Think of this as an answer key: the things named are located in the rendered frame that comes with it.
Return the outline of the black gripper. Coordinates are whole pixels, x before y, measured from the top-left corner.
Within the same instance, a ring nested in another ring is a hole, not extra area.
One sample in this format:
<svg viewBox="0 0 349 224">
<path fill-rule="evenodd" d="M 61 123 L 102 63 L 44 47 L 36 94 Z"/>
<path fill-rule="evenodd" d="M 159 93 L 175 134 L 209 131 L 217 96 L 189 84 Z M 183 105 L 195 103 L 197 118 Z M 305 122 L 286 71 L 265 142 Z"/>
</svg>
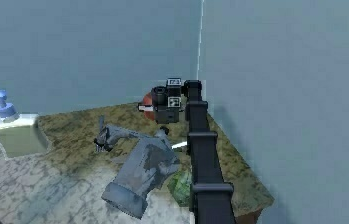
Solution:
<svg viewBox="0 0 349 224">
<path fill-rule="evenodd" d="M 179 110 L 181 108 L 181 97 L 179 92 L 164 86 L 156 86 L 151 90 L 152 105 L 138 103 L 140 112 L 154 112 L 157 124 L 177 123 L 179 121 Z"/>
</svg>

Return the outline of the red apple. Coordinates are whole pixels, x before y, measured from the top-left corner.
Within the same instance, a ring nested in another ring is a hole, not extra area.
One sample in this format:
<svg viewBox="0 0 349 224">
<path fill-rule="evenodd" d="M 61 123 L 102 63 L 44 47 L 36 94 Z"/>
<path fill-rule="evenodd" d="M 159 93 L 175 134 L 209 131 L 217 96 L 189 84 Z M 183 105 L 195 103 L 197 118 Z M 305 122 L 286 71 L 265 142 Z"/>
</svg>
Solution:
<svg viewBox="0 0 349 224">
<path fill-rule="evenodd" d="M 152 104 L 152 98 L 151 98 L 151 94 L 150 93 L 147 93 L 144 98 L 143 98 L 143 101 L 142 103 L 144 105 L 151 105 Z M 152 111 L 145 111 L 144 112 L 144 116 L 147 118 L 147 119 L 150 119 L 152 121 L 155 120 L 154 118 L 154 113 Z"/>
</svg>

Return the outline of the mottled stone kitchen counter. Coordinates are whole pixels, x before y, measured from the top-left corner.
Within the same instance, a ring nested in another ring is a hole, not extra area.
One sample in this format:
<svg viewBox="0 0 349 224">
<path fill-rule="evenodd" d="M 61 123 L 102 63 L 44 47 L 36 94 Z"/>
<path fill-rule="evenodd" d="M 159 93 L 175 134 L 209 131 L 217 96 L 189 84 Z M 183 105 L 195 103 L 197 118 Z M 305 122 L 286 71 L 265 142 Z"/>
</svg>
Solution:
<svg viewBox="0 0 349 224">
<path fill-rule="evenodd" d="M 122 139 L 110 153 L 98 153 L 93 139 L 99 117 L 152 134 L 157 125 L 123 104 L 43 116 L 39 127 L 51 148 L 46 153 L 7 158 L 0 146 L 0 220 L 3 224 L 191 224 L 167 188 L 152 191 L 142 219 L 105 203 L 101 194 L 120 167 L 119 156 L 134 146 Z"/>
</svg>

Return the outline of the green lettuce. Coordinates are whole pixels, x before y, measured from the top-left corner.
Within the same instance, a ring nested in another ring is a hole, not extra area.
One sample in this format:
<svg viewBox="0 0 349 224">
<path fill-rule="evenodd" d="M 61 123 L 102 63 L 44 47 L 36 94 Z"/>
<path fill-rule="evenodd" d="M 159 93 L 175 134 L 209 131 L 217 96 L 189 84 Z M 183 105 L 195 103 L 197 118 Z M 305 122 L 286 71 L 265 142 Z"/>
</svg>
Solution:
<svg viewBox="0 0 349 224">
<path fill-rule="evenodd" d="M 189 170 L 181 170 L 172 176 L 167 185 L 170 194 L 180 207 L 189 206 L 191 183 L 191 172 Z"/>
</svg>

